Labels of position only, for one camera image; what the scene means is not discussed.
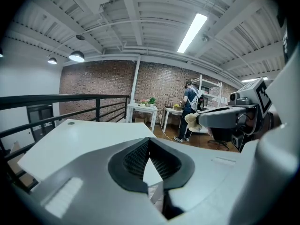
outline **pipe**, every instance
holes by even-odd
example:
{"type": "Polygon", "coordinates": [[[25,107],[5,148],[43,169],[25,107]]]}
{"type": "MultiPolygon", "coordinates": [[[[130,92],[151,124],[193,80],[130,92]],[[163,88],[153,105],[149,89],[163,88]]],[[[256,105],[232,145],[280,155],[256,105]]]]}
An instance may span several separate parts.
{"type": "MultiPolygon", "coordinates": [[[[157,20],[126,20],[126,21],[120,21],[120,22],[112,22],[112,23],[109,23],[109,24],[105,24],[105,25],[100,25],[100,26],[97,26],[95,28],[91,28],[91,29],[88,29],[86,31],[84,31],[83,33],[80,33],[79,35],[82,35],[84,33],[87,33],[87,32],[91,32],[93,30],[96,30],[96,29],[100,29],[100,28],[105,28],[105,27],[110,27],[112,25],[116,25],[116,24],[123,24],[123,23],[136,23],[136,22],[139,22],[139,23],[161,23],[161,24],[167,24],[167,25],[171,25],[171,26],[182,26],[182,27],[185,27],[186,24],[174,24],[173,22],[165,22],[165,21],[157,21],[157,20]]],[[[71,38],[75,37],[75,35],[72,35],[70,36],[66,41],[64,41],[61,45],[59,45],[58,47],[54,48],[49,56],[54,53],[57,49],[59,49],[60,47],[62,47],[68,40],[70,40],[71,38]]]]}
{"type": "Polygon", "coordinates": [[[130,103],[133,103],[133,99],[134,99],[134,96],[135,96],[135,86],[136,86],[136,81],[137,81],[137,74],[138,74],[139,68],[140,68],[140,62],[141,62],[141,55],[138,56],[137,61],[136,61],[135,77],[133,79],[133,84],[132,84],[130,103]]]}
{"type": "MultiPolygon", "coordinates": [[[[114,60],[116,59],[116,57],[128,57],[128,59],[125,59],[125,60],[138,60],[139,54],[137,54],[137,53],[114,53],[114,54],[106,54],[106,55],[96,55],[96,56],[87,57],[86,61],[110,60],[111,57],[113,57],[114,60]]],[[[65,66],[72,65],[72,64],[76,64],[76,62],[68,61],[68,62],[65,63],[65,66]]],[[[199,65],[199,64],[196,64],[196,63],[194,63],[194,65],[198,66],[198,67],[201,67],[203,69],[206,69],[202,65],[199,65]]],[[[243,84],[241,83],[240,80],[238,80],[236,77],[232,76],[228,72],[226,72],[226,74],[222,74],[222,76],[225,79],[228,79],[229,81],[231,81],[232,83],[234,83],[236,85],[239,85],[240,88],[243,86],[243,84]]],[[[216,78],[216,79],[218,79],[218,80],[220,80],[222,82],[228,83],[227,81],[224,81],[221,78],[216,78]]]]}
{"type": "MultiPolygon", "coordinates": [[[[106,18],[106,16],[105,16],[105,13],[104,13],[104,12],[100,13],[100,15],[101,15],[102,18],[105,20],[106,24],[111,24],[111,23],[107,20],[107,18],[106,18]]],[[[113,31],[113,33],[114,33],[116,39],[118,40],[119,44],[123,47],[122,41],[120,40],[120,38],[119,38],[119,36],[117,35],[116,31],[112,28],[112,26],[110,26],[110,28],[112,29],[112,31],[113,31]]]]}
{"type": "MultiPolygon", "coordinates": [[[[213,37],[213,39],[217,42],[217,43],[219,43],[219,44],[221,44],[224,48],[226,48],[226,49],[228,49],[227,48],[227,46],[230,46],[229,44],[225,44],[225,43],[223,43],[221,40],[218,40],[218,39],[216,39],[215,37],[213,37]]],[[[250,64],[248,64],[244,59],[242,59],[242,57],[234,50],[234,48],[232,48],[231,46],[230,46],[230,48],[232,49],[232,53],[234,53],[236,56],[238,56],[247,66],[248,66],[248,68],[251,70],[251,72],[253,72],[253,74],[255,74],[255,71],[253,70],[253,68],[250,66],[250,64]]]]}
{"type": "Polygon", "coordinates": [[[125,50],[123,49],[123,52],[136,52],[136,53],[144,53],[144,51],[139,51],[139,50],[130,50],[130,49],[141,49],[141,50],[145,50],[145,52],[148,53],[152,53],[152,54],[159,54],[159,55],[164,55],[166,56],[165,53],[170,53],[173,54],[172,57],[174,58],[178,58],[181,60],[188,60],[194,64],[200,65],[204,68],[207,68],[213,72],[216,73],[224,73],[224,76],[228,79],[230,79],[231,81],[242,85],[241,81],[239,79],[237,79],[235,76],[232,76],[230,73],[226,72],[225,70],[223,70],[222,68],[218,67],[217,65],[214,65],[210,62],[207,62],[205,60],[202,60],[200,58],[196,58],[193,56],[189,56],[189,55],[185,55],[185,54],[178,54],[178,52],[174,52],[174,51],[170,51],[170,50],[165,50],[165,49],[160,49],[160,48],[153,48],[153,47],[142,47],[142,46],[127,46],[127,42],[125,41],[124,43],[124,48],[127,48],[129,50],[125,50]]]}

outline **shelving unit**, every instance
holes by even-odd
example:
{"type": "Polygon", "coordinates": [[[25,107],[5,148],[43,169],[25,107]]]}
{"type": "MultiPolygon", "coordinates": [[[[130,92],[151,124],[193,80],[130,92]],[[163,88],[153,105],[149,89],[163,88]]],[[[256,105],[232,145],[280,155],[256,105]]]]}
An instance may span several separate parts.
{"type": "MultiPolygon", "coordinates": [[[[221,94],[222,93],[222,82],[218,82],[218,83],[211,82],[211,81],[203,79],[202,75],[200,75],[199,78],[192,80],[192,83],[196,84],[196,85],[199,85],[199,90],[200,90],[202,96],[207,97],[208,99],[217,98],[217,102],[218,102],[217,107],[220,107],[221,95],[222,95],[221,94]],[[219,87],[219,96],[203,92],[202,87],[205,87],[205,88],[219,87]]],[[[204,106],[204,108],[205,109],[211,109],[211,108],[215,108],[215,107],[204,106]]],[[[207,132],[208,132],[207,128],[202,127],[197,133],[207,133],[207,132]]]]}

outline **black railing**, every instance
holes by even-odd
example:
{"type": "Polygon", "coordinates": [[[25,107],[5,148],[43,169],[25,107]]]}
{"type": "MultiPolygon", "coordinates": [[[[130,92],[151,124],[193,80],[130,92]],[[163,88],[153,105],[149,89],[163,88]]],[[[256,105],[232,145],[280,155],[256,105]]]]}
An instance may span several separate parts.
{"type": "Polygon", "coordinates": [[[70,101],[81,101],[81,100],[95,100],[96,101],[96,105],[93,108],[80,110],[77,112],[71,112],[71,113],[67,113],[64,115],[56,116],[56,117],[47,118],[44,120],[40,120],[38,122],[21,125],[21,126],[14,127],[14,128],[0,132],[1,156],[5,163],[4,166],[6,167],[7,174],[9,175],[9,180],[27,192],[30,192],[30,190],[38,184],[38,182],[36,180],[34,180],[30,185],[28,185],[28,187],[25,186],[22,183],[22,181],[20,180],[20,178],[24,174],[26,174],[26,172],[21,170],[17,173],[14,173],[13,170],[11,169],[11,167],[8,165],[9,160],[11,160],[21,154],[26,153],[29,149],[31,149],[35,145],[35,143],[32,143],[23,148],[20,148],[19,150],[15,151],[15,152],[7,154],[7,151],[5,150],[5,148],[2,144],[1,138],[12,135],[14,133],[24,131],[29,128],[33,128],[33,127],[48,123],[48,122],[54,122],[56,120],[61,120],[63,118],[67,118],[67,117],[71,117],[71,116],[75,116],[75,115],[79,115],[79,114],[87,113],[87,112],[91,112],[91,111],[96,111],[96,112],[95,112],[95,118],[90,119],[90,121],[99,122],[100,118],[107,116],[111,113],[114,113],[116,111],[124,109],[124,111],[122,111],[121,113],[113,116],[112,118],[110,118],[106,121],[106,122],[110,122],[113,119],[122,115],[122,117],[116,121],[116,122],[118,122],[121,119],[126,118],[128,98],[129,98],[128,95],[99,95],[99,94],[59,94],[59,95],[29,95],[29,96],[0,97],[0,110],[24,107],[24,106],[30,106],[30,105],[52,104],[52,103],[57,103],[57,102],[70,102],[70,101]],[[112,98],[124,98],[125,101],[113,103],[110,105],[100,106],[101,99],[112,99],[112,98]],[[121,108],[117,108],[113,111],[110,111],[110,112],[107,112],[104,114],[100,114],[100,110],[102,108],[111,107],[111,106],[120,105],[120,104],[124,104],[124,106],[121,108]]]}

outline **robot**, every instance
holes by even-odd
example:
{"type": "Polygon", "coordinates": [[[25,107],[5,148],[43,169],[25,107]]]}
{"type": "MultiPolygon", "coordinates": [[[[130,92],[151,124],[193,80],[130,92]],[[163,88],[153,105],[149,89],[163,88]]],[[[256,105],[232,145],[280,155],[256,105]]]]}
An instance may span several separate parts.
{"type": "Polygon", "coordinates": [[[249,82],[230,95],[228,106],[198,112],[197,117],[192,117],[197,125],[211,128],[216,140],[232,141],[241,151],[252,135],[262,129],[267,114],[270,129],[274,127],[273,114],[268,112],[272,102],[266,89],[263,78],[249,82]]]}

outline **jeans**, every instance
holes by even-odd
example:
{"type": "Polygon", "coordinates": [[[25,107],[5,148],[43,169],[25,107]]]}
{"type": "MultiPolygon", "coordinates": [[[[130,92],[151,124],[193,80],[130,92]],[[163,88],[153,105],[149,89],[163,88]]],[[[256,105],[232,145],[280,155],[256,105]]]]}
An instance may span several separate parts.
{"type": "MultiPolygon", "coordinates": [[[[189,112],[189,111],[183,110],[183,112],[182,112],[182,116],[181,116],[181,125],[180,125],[180,131],[179,131],[179,136],[178,136],[179,139],[182,139],[182,138],[183,138],[183,136],[184,136],[184,134],[185,134],[185,132],[186,132],[186,129],[187,129],[187,125],[188,125],[188,123],[185,121],[184,118],[185,118],[187,115],[191,114],[191,113],[195,113],[195,111],[194,111],[194,110],[191,110],[191,111],[189,112]]],[[[191,132],[189,129],[187,129],[186,138],[189,138],[189,137],[191,136],[191,134],[192,134],[192,132],[191,132]]]]}

